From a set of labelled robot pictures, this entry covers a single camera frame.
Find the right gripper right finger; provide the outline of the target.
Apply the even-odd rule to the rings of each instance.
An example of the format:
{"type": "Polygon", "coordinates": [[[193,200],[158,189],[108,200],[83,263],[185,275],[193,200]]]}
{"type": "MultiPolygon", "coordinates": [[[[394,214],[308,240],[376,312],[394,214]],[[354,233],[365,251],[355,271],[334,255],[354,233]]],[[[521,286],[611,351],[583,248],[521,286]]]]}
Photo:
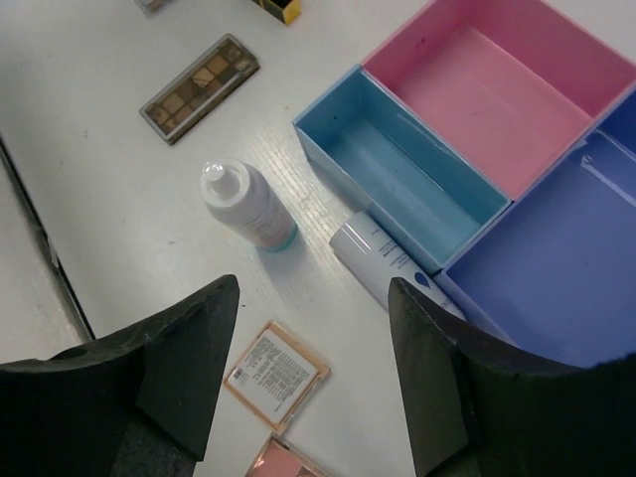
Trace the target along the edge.
{"type": "Polygon", "coordinates": [[[463,321],[402,278],[389,315],[419,476],[631,476],[635,359],[588,369],[463,321]]]}

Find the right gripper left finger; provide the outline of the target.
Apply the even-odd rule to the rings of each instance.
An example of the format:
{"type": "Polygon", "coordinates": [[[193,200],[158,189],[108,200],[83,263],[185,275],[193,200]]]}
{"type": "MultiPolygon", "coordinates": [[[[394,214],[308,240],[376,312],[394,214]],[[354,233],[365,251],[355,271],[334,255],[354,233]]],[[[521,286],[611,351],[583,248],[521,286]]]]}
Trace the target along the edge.
{"type": "Polygon", "coordinates": [[[5,476],[190,476],[206,453],[239,311],[228,274],[48,360],[1,367],[5,476]]]}

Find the silver white pan palette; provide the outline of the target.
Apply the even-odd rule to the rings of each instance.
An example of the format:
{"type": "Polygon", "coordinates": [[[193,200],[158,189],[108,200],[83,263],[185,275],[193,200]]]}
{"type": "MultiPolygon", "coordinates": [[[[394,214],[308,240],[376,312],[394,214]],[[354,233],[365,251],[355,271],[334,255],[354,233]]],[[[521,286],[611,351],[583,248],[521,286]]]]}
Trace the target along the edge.
{"type": "Polygon", "coordinates": [[[171,0],[135,0],[135,4],[146,16],[152,16],[171,3],[171,0]]]}

